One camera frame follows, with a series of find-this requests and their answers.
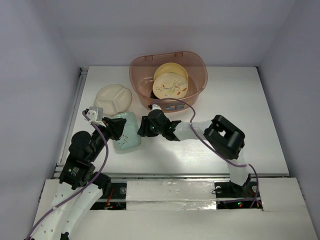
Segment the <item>orange round bear plate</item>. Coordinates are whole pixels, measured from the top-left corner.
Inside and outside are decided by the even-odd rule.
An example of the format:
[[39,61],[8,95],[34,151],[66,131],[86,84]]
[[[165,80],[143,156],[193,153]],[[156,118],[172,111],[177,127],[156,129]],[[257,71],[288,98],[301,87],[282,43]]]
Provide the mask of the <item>orange round bear plate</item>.
[[189,81],[189,75],[186,69],[178,63],[167,62],[159,66],[153,76],[153,80],[155,81],[157,77],[164,73],[174,73],[184,77],[187,81]]

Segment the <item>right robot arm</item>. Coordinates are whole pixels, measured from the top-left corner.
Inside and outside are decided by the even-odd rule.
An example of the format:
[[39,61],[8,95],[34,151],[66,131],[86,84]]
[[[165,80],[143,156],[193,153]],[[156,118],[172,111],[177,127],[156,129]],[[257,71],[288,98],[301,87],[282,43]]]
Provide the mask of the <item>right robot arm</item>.
[[243,156],[245,134],[222,115],[202,122],[170,120],[162,110],[152,110],[141,118],[141,137],[163,136],[168,141],[199,140],[227,163],[228,189],[233,198],[246,195],[251,181],[249,165]]

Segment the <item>beige bird-painted plate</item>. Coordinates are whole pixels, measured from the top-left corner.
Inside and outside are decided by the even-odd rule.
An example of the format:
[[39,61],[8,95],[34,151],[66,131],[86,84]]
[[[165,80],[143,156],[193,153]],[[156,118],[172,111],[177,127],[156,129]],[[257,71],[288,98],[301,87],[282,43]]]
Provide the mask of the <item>beige bird-painted plate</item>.
[[187,95],[188,81],[176,73],[164,73],[156,78],[152,91],[158,99],[175,98],[181,99]]

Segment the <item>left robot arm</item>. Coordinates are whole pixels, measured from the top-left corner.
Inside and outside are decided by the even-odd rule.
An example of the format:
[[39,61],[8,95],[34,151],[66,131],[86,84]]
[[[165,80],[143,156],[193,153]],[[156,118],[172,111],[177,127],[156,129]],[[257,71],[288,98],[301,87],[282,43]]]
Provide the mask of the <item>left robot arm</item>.
[[73,240],[79,224],[99,198],[112,194],[111,178],[96,171],[93,162],[108,140],[119,140],[126,120],[90,120],[93,133],[79,131],[71,138],[69,155],[58,178],[51,208],[32,227],[28,240]]

